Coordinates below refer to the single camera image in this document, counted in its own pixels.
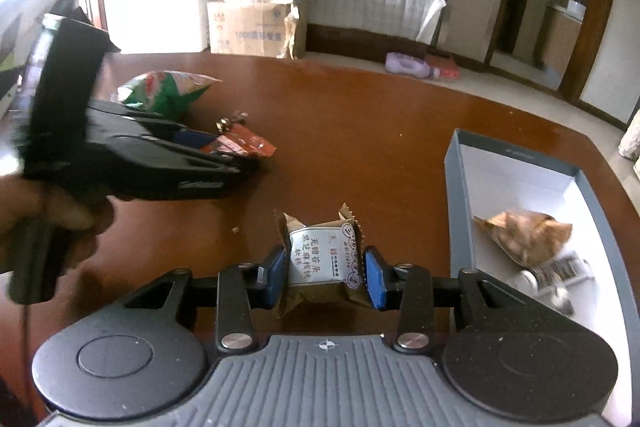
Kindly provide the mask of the person left hand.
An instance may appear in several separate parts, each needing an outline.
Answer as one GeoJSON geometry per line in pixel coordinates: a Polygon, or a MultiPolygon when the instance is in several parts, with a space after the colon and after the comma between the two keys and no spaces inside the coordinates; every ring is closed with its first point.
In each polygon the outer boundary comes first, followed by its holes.
{"type": "Polygon", "coordinates": [[[65,255],[65,269],[74,269],[96,253],[99,236],[115,220],[115,209],[108,198],[87,206],[57,186],[47,188],[17,174],[2,176],[1,273],[9,272],[10,262],[17,257],[10,233],[26,220],[47,223],[75,234],[65,255]]]}

